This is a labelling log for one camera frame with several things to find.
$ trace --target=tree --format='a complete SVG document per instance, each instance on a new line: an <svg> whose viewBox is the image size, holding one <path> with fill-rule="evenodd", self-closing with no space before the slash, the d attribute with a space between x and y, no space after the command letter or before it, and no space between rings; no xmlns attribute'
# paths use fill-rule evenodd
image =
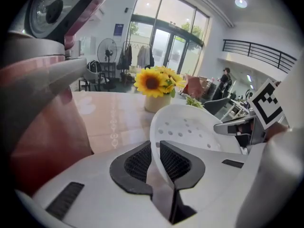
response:
<svg viewBox="0 0 304 228"><path fill-rule="evenodd" d="M131 24L130 24L130 35L138 36L139 34L137 33L137 31L138 31L138 23L131 22Z"/></svg>
<svg viewBox="0 0 304 228"><path fill-rule="evenodd" d="M187 23L181 25L181 28L189 32L190 31L190 23L187 22ZM199 27L198 25L195 25L195 26L193 26L192 34L199 38L200 34L201 34L201 31L202 31L201 27ZM180 37L176 37L175 39L179 40L181 42L186 42L186 40L184 40L183 38L180 38ZM189 44L188 49L193 50L194 48L197 48L197 47L198 47L198 45L195 45L194 43L191 43L191 44Z"/></svg>

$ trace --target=sign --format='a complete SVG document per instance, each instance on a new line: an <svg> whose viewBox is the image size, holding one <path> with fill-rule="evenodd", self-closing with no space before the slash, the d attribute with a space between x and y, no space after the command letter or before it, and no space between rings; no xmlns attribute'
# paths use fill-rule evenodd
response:
<svg viewBox="0 0 304 228"><path fill-rule="evenodd" d="M254 109L264 129L280 120L284 115L283 110L273 94L276 89L275 84L267 79L259 90L248 100Z"/></svg>
<svg viewBox="0 0 304 228"><path fill-rule="evenodd" d="M122 36L124 24L115 24L114 36Z"/></svg>

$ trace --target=chair backrest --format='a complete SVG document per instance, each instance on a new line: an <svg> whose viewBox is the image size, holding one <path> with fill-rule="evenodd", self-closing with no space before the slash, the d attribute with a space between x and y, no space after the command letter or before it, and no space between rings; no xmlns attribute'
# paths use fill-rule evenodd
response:
<svg viewBox="0 0 304 228"><path fill-rule="evenodd" d="M85 80L95 80L96 82L98 81L98 73L94 73L90 71L89 69L86 69L85 74L84 74L84 79Z"/></svg>
<svg viewBox="0 0 304 228"><path fill-rule="evenodd" d="M223 98L220 100L215 101L207 101L204 104L204 108L209 111L212 115L215 115L219 112L220 109L223 108L224 105L226 105L229 102L229 98Z"/></svg>

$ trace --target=pink table top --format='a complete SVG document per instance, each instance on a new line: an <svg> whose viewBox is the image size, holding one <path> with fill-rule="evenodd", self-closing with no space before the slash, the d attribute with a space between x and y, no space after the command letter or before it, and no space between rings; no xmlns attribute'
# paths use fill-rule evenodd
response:
<svg viewBox="0 0 304 228"><path fill-rule="evenodd" d="M142 94L114 92L73 92L95 153L149 140L153 113L145 111ZM186 104L172 99L171 104Z"/></svg>

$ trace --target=hanging clothes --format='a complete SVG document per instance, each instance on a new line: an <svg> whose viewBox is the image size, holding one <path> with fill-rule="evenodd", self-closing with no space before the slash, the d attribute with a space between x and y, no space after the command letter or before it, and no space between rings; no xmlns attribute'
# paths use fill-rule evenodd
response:
<svg viewBox="0 0 304 228"><path fill-rule="evenodd" d="M150 51L150 63L149 63L149 65L145 66L144 68L151 68L154 66L154 57L152 54L152 49L150 48L149 51Z"/></svg>
<svg viewBox="0 0 304 228"><path fill-rule="evenodd" d="M126 56L126 60L127 60L127 66L129 69L129 66L132 64L132 46L131 45L128 46L125 56Z"/></svg>
<svg viewBox="0 0 304 228"><path fill-rule="evenodd" d="M121 51L119 62L117 65L118 70L129 69L132 63L132 47L129 45L125 52Z"/></svg>
<svg viewBox="0 0 304 228"><path fill-rule="evenodd" d="M137 55L137 65L141 68L150 64L150 50L149 47L142 46Z"/></svg>
<svg viewBox="0 0 304 228"><path fill-rule="evenodd" d="M138 55L137 55L137 65L141 68L144 67L144 57L145 57L145 47L142 46L139 49Z"/></svg>

